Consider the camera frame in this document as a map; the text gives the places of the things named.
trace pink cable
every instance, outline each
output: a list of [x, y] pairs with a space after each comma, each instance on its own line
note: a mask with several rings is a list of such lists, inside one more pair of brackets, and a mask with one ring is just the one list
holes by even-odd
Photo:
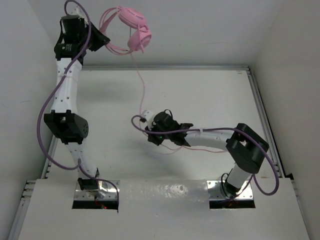
[[109, 47], [107, 45], [105, 45], [106, 49], [108, 49], [111, 53], [115, 54], [115, 55], [118, 55], [118, 56], [124, 56], [124, 55], [128, 55], [128, 54], [131, 54], [132, 51], [128, 51], [128, 52], [125, 52], [125, 53], [121, 53], [121, 52], [118, 52], [116, 50], [114, 50], [112, 47]]
[[210, 151], [210, 150], [207, 150], [207, 149], [196, 149], [196, 148], [191, 148], [191, 147], [187, 147], [187, 146], [184, 146], [185, 149], [189, 149], [189, 150], [193, 150], [193, 151], [206, 151], [206, 152], [209, 152], [209, 153], [214, 153], [214, 154], [223, 154], [223, 153], [226, 153], [227, 151]]
[[172, 148], [170, 148], [170, 147], [168, 147], [168, 146], [166, 146], [166, 145], [163, 145], [163, 144], [161, 144], [161, 146], [163, 146], [163, 147], [165, 147], [166, 149], [169, 149], [169, 150], [171, 150], [171, 151], [178, 151], [178, 150], [180, 150], [183, 146], [181, 146], [181, 147], [178, 147], [178, 148], [176, 148], [176, 149], [172, 149]]
[[142, 78], [141, 74], [140, 74], [140, 71], [138, 69], [138, 65], [137, 65], [137, 62], [136, 62], [136, 59], [134, 58], [133, 54], [130, 53], [130, 56], [133, 60], [133, 63], [134, 63], [134, 66], [135, 66], [135, 69], [136, 69], [136, 72], [138, 73], [138, 76], [139, 78], [141, 79], [141, 82], [142, 82], [142, 87], [143, 87], [143, 91], [142, 91], [142, 98], [141, 98], [141, 102], [140, 102], [140, 108], [139, 108], [139, 113], [140, 115], [142, 114], [142, 103], [144, 102], [145, 100], [145, 95], [146, 95], [146, 84], [145, 84], [145, 81], [144, 79]]
[[177, 149], [172, 149], [172, 152], [169, 152], [169, 153], [159, 153], [159, 154], [161, 154], [161, 155], [171, 155], [171, 154], [174, 154], [175, 152], [178, 152], [181, 148], [182, 148], [182, 146], [179, 147], [179, 148], [177, 148]]

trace headphone headband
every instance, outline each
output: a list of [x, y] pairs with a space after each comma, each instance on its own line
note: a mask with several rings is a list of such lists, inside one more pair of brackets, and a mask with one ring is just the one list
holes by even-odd
[[[113, 13], [107, 20], [105, 20], [107, 15], [113, 10], [116, 10], [116, 12]], [[117, 6], [107, 9], [100, 18], [100, 32], [106, 34], [110, 22], [115, 18], [116, 15], [118, 15], [119, 19], [124, 24], [126, 24], [130, 28], [136, 29], [137, 31], [128, 40], [127, 44], [129, 50], [113, 45], [110, 42], [106, 45], [106, 48], [116, 55], [127, 55], [139, 50], [144, 53], [144, 48], [149, 44], [152, 34], [147, 25], [145, 17], [142, 15], [142, 13], [138, 12], [134, 8]]]

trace white wall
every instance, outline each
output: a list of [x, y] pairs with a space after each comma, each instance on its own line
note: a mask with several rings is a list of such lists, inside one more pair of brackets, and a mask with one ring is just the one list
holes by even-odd
[[254, 72], [280, 156], [320, 239], [320, 1], [286, 0]]
[[[28, 0], [52, 43], [59, 37], [65, 0]], [[248, 65], [257, 58], [283, 0], [79, 0], [98, 26], [102, 13], [122, 5], [141, 11], [153, 33], [141, 65]], [[116, 18], [111, 42], [126, 47], [129, 27]], [[86, 65], [133, 65], [130, 56], [105, 48], [89, 52]]]
[[[0, 3], [0, 240], [7, 239], [26, 180], [44, 156], [36, 121], [56, 82], [53, 46], [27, 0]], [[51, 134], [42, 128], [45, 145]]]

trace headphone ear cup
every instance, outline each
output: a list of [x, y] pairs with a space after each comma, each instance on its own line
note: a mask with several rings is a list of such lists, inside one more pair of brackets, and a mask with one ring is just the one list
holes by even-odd
[[135, 33], [132, 34], [132, 36], [128, 41], [129, 49], [133, 52], [136, 52], [141, 50], [141, 45], [143, 46], [143, 48], [145, 48], [146, 46], [148, 46], [151, 40], [151, 36], [152, 36], [152, 33], [149, 29], [145, 31], [141, 31], [141, 30], [135, 31]]
[[147, 25], [147, 21], [141, 12], [134, 8], [123, 7], [118, 11], [119, 19], [129, 27], [138, 29], [138, 26], [143, 27]]

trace metal frame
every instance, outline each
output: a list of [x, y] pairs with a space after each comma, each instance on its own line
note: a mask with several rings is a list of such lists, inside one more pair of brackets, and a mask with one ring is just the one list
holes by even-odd
[[274, 136], [271, 131], [270, 123], [269, 123], [269, 120], [268, 120], [268, 117], [266, 114], [264, 103], [263, 103], [261, 95], [260, 95], [257, 81], [250, 70], [247, 70], [246, 73], [248, 75], [248, 79], [249, 79], [249, 82], [251, 85], [254, 101], [256, 104], [256, 109], [257, 109], [259, 117], [260, 117], [263, 132], [264, 132], [264, 135], [266, 137], [267, 142], [269, 143], [269, 152], [272, 157], [271, 159], [274, 161], [274, 165], [277, 169], [279, 177], [283, 178], [283, 177], [285, 177], [284, 169], [283, 169], [280, 157], [279, 157], [279, 153], [278, 153], [277, 146], [276, 146], [276, 143], [274, 140]]
[[35, 180], [28, 180], [26, 181], [24, 191], [22, 193], [21, 201], [18, 207], [18, 210], [16, 211], [14, 221], [11, 227], [11, 231], [8, 237], [8, 240], [18, 240], [22, 225], [24, 223], [28, 206], [30, 203], [31, 195], [34, 190], [34, 187], [36, 185]]
[[[85, 66], [83, 67], [83, 71], [105, 71], [105, 70], [109, 70], [109, 71], [116, 71], [116, 70], [122, 70], [122, 71], [126, 71], [126, 70], [136, 70], [137, 67], [135, 66]], [[263, 101], [259, 92], [259, 88], [257, 85], [257, 81], [255, 79], [255, 77], [253, 76], [250, 68], [248, 66], [139, 66], [139, 70], [226, 70], [226, 71], [246, 71], [247, 76], [248, 76], [248, 80], [252, 89], [252, 94], [254, 97], [254, 101], [256, 104], [256, 108], [261, 120], [261, 124], [262, 124], [262, 128], [264, 131], [264, 135], [267, 138], [267, 141], [270, 145], [270, 154], [272, 156], [273, 161], [275, 161], [274, 165], [277, 167], [278, 170], [278, 174], [280, 177], [284, 177], [284, 171], [283, 171], [283, 166], [281, 164], [280, 161], [280, 157], [279, 157], [279, 153], [277, 151], [277, 147], [276, 147], [276, 143], [274, 141], [274, 137], [271, 131], [271, 127], [270, 127], [270, 123], [268, 121], [268, 117], [263, 105]], [[58, 144], [58, 139], [53, 136], [52, 140], [51, 140], [51, 144], [50, 144], [50, 148], [49, 148], [49, 155], [53, 156], [56, 148], [57, 148], [57, 144]], [[44, 164], [44, 168], [43, 168], [43, 172], [41, 175], [41, 179], [46, 179], [48, 178], [48, 173], [50, 172], [50, 168], [51, 168], [51, 163], [48, 159], [46, 159], [45, 164]], [[32, 183], [33, 185], [36, 183], [36, 181], [28, 181], [26, 184], [29, 185], [30, 183]], [[15, 215], [14, 218], [14, 222], [9, 234], [9, 240], [17, 240], [19, 238], [20, 235], [20, 231], [22, 229], [22, 225], [25, 219], [25, 216], [27, 214], [27, 209], [29, 206], [29, 202], [30, 202], [30, 198], [31, 198], [31, 194], [32, 194], [32, 190], [30, 188], [26, 188], [26, 190], [28, 191], [24, 191], [22, 194], [22, 198], [21, 198], [21, 202], [19, 205], [19, 208], [17, 210], [17, 213]]]

